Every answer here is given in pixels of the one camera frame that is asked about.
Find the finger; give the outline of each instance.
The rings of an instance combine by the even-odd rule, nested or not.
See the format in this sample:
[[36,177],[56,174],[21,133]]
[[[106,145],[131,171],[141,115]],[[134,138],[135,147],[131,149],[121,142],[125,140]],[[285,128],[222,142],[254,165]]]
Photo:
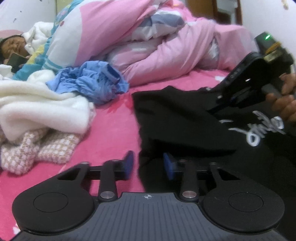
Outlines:
[[288,118],[288,122],[296,122],[296,113],[294,113],[293,115],[291,115],[291,116]]
[[273,93],[269,93],[266,95],[266,101],[273,104],[276,101],[276,97]]
[[296,86],[296,75],[295,74],[287,74],[283,77],[284,85],[282,88],[282,94],[287,95],[292,92],[293,88]]
[[272,105],[272,110],[281,112],[293,100],[294,97],[292,95],[283,96],[275,101],[275,103]]
[[293,100],[289,105],[287,105],[280,113],[280,117],[286,121],[291,115],[296,113],[296,100]]
[[282,74],[279,78],[284,81],[285,76],[287,75],[287,73]]

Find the smartphone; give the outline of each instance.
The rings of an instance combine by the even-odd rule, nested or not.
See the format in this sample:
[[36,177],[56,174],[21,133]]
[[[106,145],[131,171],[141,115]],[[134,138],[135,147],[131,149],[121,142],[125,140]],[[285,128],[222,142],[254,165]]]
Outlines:
[[7,62],[7,65],[12,66],[12,70],[11,70],[12,73],[16,73],[18,70],[20,70],[19,66],[21,64],[25,64],[27,61],[28,60],[25,57],[16,53],[12,53]]

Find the woman's hair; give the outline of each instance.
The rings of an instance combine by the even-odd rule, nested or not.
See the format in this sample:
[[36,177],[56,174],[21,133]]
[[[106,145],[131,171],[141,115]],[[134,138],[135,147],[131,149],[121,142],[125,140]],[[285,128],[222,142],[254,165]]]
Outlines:
[[21,36],[21,35],[12,35],[12,36],[9,36],[9,37],[7,37],[7,38],[5,38],[5,39],[2,39],[1,41],[0,41],[0,64],[3,64],[3,61],[5,60],[5,58],[4,58],[4,56],[3,56],[3,53],[2,53],[2,46],[3,46],[3,44],[4,44],[4,42],[6,41],[6,40],[8,40],[8,39],[11,39],[11,38],[15,38],[15,37],[22,37],[23,38],[23,36]]

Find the wooden door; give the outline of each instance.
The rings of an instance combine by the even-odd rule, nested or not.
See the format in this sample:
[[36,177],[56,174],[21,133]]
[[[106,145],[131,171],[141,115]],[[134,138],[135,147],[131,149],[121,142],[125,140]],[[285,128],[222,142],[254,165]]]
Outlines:
[[216,0],[187,0],[187,5],[196,17],[215,18],[215,12],[217,11]]

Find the metal rivet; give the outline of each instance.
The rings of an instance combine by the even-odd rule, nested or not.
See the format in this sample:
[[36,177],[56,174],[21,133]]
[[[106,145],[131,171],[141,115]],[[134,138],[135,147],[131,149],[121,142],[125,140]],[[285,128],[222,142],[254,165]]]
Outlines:
[[114,192],[111,192],[111,191],[105,191],[105,192],[102,192],[100,196],[105,199],[110,199],[110,198],[113,198],[115,194]]
[[194,191],[185,191],[182,193],[182,196],[186,197],[186,198],[194,198],[194,197],[196,197],[196,195],[197,194]]

